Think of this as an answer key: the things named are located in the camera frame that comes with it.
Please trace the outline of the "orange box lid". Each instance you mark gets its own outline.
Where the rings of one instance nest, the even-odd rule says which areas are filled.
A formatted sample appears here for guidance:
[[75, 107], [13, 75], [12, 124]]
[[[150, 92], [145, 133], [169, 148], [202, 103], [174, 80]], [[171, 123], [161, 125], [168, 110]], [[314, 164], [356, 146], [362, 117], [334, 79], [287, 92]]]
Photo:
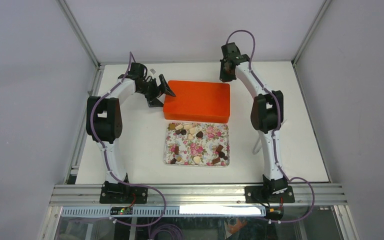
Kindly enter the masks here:
[[175, 96], [166, 95], [166, 120], [226, 124], [231, 116], [231, 87], [227, 83], [170, 80]]

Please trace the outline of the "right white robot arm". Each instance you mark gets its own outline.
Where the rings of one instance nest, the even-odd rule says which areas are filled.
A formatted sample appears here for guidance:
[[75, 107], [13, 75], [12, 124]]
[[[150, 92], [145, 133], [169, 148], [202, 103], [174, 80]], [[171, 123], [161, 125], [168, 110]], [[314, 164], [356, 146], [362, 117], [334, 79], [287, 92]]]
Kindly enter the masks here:
[[241, 54], [234, 42], [221, 46], [219, 78], [223, 83], [239, 79], [253, 98], [250, 113], [252, 127], [258, 132], [264, 160], [263, 187], [260, 195], [276, 202], [288, 189], [280, 154], [281, 124], [284, 120], [284, 95], [263, 84], [252, 69], [251, 58]]

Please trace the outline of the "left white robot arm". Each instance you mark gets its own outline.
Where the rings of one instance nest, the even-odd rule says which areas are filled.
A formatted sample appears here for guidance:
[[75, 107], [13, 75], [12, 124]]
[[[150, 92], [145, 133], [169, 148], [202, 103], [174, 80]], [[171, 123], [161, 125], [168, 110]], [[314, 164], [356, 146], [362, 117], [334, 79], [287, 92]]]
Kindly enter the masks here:
[[106, 168], [104, 189], [111, 190], [111, 197], [125, 203], [131, 196], [128, 173], [121, 166], [119, 140], [123, 131], [121, 105], [134, 94], [145, 97], [148, 107], [161, 108], [162, 95], [174, 97], [175, 93], [162, 73], [148, 69], [144, 64], [133, 62], [121, 74], [115, 84], [101, 96], [90, 96], [86, 106], [86, 132], [96, 142]]

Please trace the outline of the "dark heart chocolate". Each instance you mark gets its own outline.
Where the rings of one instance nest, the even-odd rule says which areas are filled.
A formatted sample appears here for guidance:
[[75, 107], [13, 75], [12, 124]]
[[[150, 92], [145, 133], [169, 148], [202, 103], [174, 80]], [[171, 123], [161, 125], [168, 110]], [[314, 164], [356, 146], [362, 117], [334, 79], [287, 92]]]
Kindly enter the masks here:
[[197, 134], [196, 134], [196, 137], [197, 138], [203, 138], [203, 136], [204, 136], [204, 133], [202, 132], [202, 131], [199, 131]]

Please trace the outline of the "white heart chocolate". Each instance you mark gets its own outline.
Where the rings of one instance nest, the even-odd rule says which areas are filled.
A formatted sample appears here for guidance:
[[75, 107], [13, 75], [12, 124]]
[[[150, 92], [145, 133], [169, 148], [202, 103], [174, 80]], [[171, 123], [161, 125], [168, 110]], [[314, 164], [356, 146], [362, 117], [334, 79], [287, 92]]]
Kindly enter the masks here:
[[194, 156], [193, 157], [193, 162], [198, 165], [201, 163], [201, 157], [200, 156]]

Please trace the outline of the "brown chocolate lower right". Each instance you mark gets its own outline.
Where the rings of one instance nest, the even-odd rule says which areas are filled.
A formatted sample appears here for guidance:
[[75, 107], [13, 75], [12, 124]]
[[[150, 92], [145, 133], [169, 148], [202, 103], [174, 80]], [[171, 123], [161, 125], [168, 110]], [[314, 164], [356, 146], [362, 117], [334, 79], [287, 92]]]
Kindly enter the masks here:
[[217, 153], [220, 153], [222, 150], [223, 150], [223, 146], [222, 145], [218, 145], [218, 147], [215, 149], [215, 151], [217, 152]]

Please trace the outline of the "brown chocolate tray corner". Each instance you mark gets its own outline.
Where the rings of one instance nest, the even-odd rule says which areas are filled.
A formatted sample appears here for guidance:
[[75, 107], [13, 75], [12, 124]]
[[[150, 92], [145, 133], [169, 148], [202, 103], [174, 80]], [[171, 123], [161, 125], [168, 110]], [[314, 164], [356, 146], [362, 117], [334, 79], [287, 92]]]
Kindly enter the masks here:
[[212, 164], [215, 165], [215, 164], [219, 163], [220, 161], [221, 161], [221, 160], [220, 160], [219, 157], [218, 157], [218, 158], [215, 158], [215, 159], [212, 160]]

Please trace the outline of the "floral tray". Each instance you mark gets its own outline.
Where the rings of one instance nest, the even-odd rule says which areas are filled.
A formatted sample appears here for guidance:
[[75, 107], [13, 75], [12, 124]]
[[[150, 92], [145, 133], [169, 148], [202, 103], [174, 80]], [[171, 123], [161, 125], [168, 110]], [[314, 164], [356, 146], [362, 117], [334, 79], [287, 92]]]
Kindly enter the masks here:
[[[203, 138], [197, 138], [198, 132]], [[163, 162], [173, 166], [227, 167], [230, 165], [229, 127], [225, 123], [170, 122], [166, 127]], [[216, 152], [222, 145], [224, 158]], [[201, 163], [195, 164], [193, 157], [201, 157]]]

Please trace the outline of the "aluminium frame rail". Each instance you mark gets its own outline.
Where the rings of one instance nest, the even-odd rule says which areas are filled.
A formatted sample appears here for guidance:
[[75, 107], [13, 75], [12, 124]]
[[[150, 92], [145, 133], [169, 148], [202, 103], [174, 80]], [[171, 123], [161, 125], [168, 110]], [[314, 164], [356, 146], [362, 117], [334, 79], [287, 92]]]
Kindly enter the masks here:
[[265, 206], [282, 206], [285, 216], [333, 208], [337, 216], [350, 213], [345, 192], [337, 183], [292, 183], [283, 199], [256, 200], [257, 184], [157, 184], [146, 193], [138, 193], [125, 203], [101, 203], [101, 185], [56, 185], [53, 189], [47, 218], [108, 218], [115, 208], [129, 207], [127, 216], [164, 217], [227, 217], [263, 216]]

